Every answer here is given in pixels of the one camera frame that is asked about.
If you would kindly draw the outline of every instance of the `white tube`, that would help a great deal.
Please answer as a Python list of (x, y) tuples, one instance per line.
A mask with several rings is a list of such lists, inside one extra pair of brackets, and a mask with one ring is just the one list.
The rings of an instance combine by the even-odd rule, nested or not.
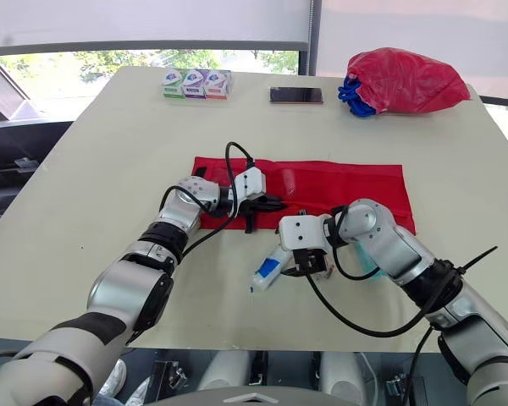
[(265, 290), (269, 285), (280, 275), (282, 267), (291, 258), (291, 251), (283, 250), (280, 244), (275, 251), (268, 256), (260, 266), (260, 269), (251, 276), (249, 283), (249, 291), (252, 293), (255, 290)]

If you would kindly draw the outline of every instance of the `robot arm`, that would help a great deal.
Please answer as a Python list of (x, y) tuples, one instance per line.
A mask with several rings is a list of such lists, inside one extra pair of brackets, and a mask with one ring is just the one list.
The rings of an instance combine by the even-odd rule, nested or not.
[[(178, 186), (211, 213), (237, 212), (229, 188), (198, 177)], [(249, 167), (235, 187), (239, 206), (265, 193), (265, 177)], [(201, 212), (187, 194), (171, 190), (153, 223), (94, 282), (86, 313), (56, 325), (0, 368), (0, 406), (90, 404), (124, 346), (160, 319)]]
[[(448, 272), (460, 270), (435, 258), (408, 230), (395, 224), (386, 207), (369, 199), (354, 201), (335, 217), (283, 217), (279, 234), (283, 248), (295, 252), (329, 253), (336, 244), (361, 243), (418, 307), (427, 303)], [(454, 273), (425, 317), (440, 331), (443, 356), (467, 383), (469, 403), (508, 404), (508, 322), (463, 280), (461, 272)]]

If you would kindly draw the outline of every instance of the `black cable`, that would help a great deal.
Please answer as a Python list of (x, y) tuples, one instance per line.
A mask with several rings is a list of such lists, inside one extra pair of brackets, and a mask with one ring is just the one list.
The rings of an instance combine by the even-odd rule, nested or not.
[(354, 275), (346, 273), (346, 271), (342, 268), (342, 266), (340, 266), (339, 258), (337, 258), (337, 249), (335, 247), (333, 247), (333, 262), (335, 263), (335, 266), (337, 267), (337, 270), (340, 272), (340, 274), (343, 277), (350, 279), (352, 281), (364, 281), (365, 279), (373, 277), (374, 275), (376, 275), (378, 273), (378, 271), (380, 271), (380, 268), (377, 266), (369, 273), (366, 273), (365, 275), (361, 275), (360, 277), (356, 277)]
[[(337, 224), (335, 226), (335, 232), (339, 234), (340, 226), (342, 226), (343, 221), (345, 220), (346, 213), (348, 212), (348, 206), (343, 206), (342, 210), (340, 211), (339, 221), (337, 221)], [(337, 267), (337, 270), (340, 272), (340, 274), (352, 281), (364, 281), (365, 279), (368, 279), (370, 277), (373, 277), (377, 274), (378, 271), (380, 271), (380, 268), (377, 266), (369, 273), (366, 273), (365, 275), (361, 275), (360, 277), (356, 277), (354, 275), (351, 275), (347, 273), (344, 268), (340, 265), (339, 257), (337, 256), (337, 246), (335, 245), (335, 242), (337, 241), (336, 237), (331, 238), (330, 244), (331, 248), (333, 249), (333, 262), (335, 266)]]
[(414, 357), (412, 358), (412, 364), (410, 365), (410, 370), (408, 371), (408, 378), (406, 378), (406, 389), (405, 396), (403, 397), (402, 406), (406, 406), (406, 402), (408, 402), (408, 398), (410, 397), (410, 390), (412, 389), (412, 377), (414, 374), (414, 370), (416, 369), (417, 359), (419, 358), (420, 352), (422, 351), (423, 345), (433, 332), (433, 326), (429, 326), (425, 334), (423, 334), (422, 340), (416, 347), (416, 352), (414, 353)]
[(169, 193), (171, 193), (172, 190), (178, 190), (179, 192), (184, 193), (185, 195), (190, 197), (194, 201), (194, 203), (196, 203), (198, 206), (200, 206), (200, 209), (202, 209), (204, 212), (206, 212), (209, 216), (213, 216), (213, 214), (209, 211), (209, 209), (203, 203), (201, 203), (191, 192), (189, 192), (185, 188), (182, 188), (177, 185), (168, 187), (168, 189), (166, 190), (166, 193), (163, 194), (162, 201), (160, 202), (160, 209), (159, 210), (163, 209), (163, 206), (166, 204), (166, 200), (168, 199)]
[(225, 161), (226, 161), (226, 169), (228, 170), (228, 178), (229, 178), (229, 184), (230, 184), (230, 187), (231, 187), (231, 192), (232, 192), (232, 195), (233, 195), (233, 209), (232, 209), (232, 212), (231, 214), (229, 215), (229, 218), (223, 222), (222, 224), (220, 224), (217, 228), (215, 228), (212, 232), (210, 232), (209, 234), (207, 235), (204, 235), (203, 237), (201, 237), (200, 239), (198, 239), (196, 242), (192, 243), (184, 252), (183, 252), (183, 258), (185, 256), (187, 256), (195, 247), (197, 247), (199, 244), (207, 241), (208, 239), (210, 239), (213, 235), (219, 233), (220, 231), (224, 230), (226, 227), (228, 227), (228, 225), (234, 221), (236, 215), (237, 215), (237, 212), (239, 211), (239, 207), (237, 207), (237, 188), (235, 187), (235, 179), (234, 179), (234, 173), (233, 171), (231, 170), (231, 161), (229, 159), (229, 150), (231, 149), (231, 147), (234, 146), (235, 148), (237, 148), (239, 151), (241, 151), (243, 154), (245, 154), (246, 156), (246, 165), (247, 167), (249, 167), (250, 165), (253, 165), (254, 163), (254, 159), (252, 158), (252, 156), (245, 150), (245, 148), (243, 148), (241, 145), (237, 144), (236, 142), (233, 142), (233, 141), (230, 141), (227, 145), (226, 145), (226, 151), (225, 151), (225, 154), (224, 154), (224, 158), (225, 158)]
[(449, 271), (444, 278), (440, 281), (440, 283), (437, 285), (437, 288), (433, 291), (433, 294), (429, 297), (428, 301), (425, 302), (425, 305), (420, 309), (420, 311), (412, 317), (410, 321), (408, 321), (404, 326), (401, 326), (399, 328), (396, 328), (394, 330), (391, 330), (389, 332), (376, 332), (374, 330), (369, 330), (368, 328), (358, 326), (356, 323), (348, 320), (343, 315), (341, 315), (322, 295), (318, 287), (316, 286), (316, 283), (312, 280), (312, 277), (307, 274), (306, 279), (311, 284), (312, 290), (317, 295), (317, 297), (320, 299), (322, 304), (328, 309), (332, 315), (334, 315), (339, 321), (346, 324), (348, 327), (356, 330), (357, 332), (361, 332), (367, 336), (370, 337), (380, 337), (380, 338), (388, 338), (388, 337), (396, 337), (401, 335), (403, 332), (407, 332), (411, 328), (413, 328), (431, 309), (431, 306), (433, 306), (434, 302), (437, 301), (439, 296), (442, 294), (444, 289), (446, 288), (446, 285), (448, 282), (457, 274), (456, 270)]

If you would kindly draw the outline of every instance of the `small box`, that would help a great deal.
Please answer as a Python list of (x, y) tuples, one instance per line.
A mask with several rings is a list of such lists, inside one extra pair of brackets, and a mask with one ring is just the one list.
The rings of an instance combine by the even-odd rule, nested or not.
[(166, 97), (177, 97), (184, 99), (182, 84), (186, 77), (186, 69), (171, 68), (163, 80), (163, 95)]
[(205, 90), (203, 89), (203, 83), (205, 83), (208, 73), (207, 69), (189, 70), (182, 85), (184, 95), (186, 97), (204, 99)]
[(229, 70), (212, 70), (207, 75), (205, 96), (209, 99), (227, 99), (231, 90), (231, 72)]

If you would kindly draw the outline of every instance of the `tree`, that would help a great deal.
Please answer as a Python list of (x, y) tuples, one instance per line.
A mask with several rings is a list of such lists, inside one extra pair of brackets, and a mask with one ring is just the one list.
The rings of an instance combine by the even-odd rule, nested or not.
[(86, 83), (112, 76), (121, 66), (151, 66), (151, 52), (128, 50), (74, 52), (83, 63), (80, 77)]
[(297, 74), (299, 53), (296, 51), (260, 51), (260, 59), (274, 74)]
[(121, 66), (175, 66), (182, 69), (220, 67), (214, 51), (210, 49), (75, 52), (75, 57), (82, 62), (80, 77), (86, 83), (110, 77)]
[(212, 49), (168, 49), (170, 64), (180, 69), (218, 69), (220, 62)]

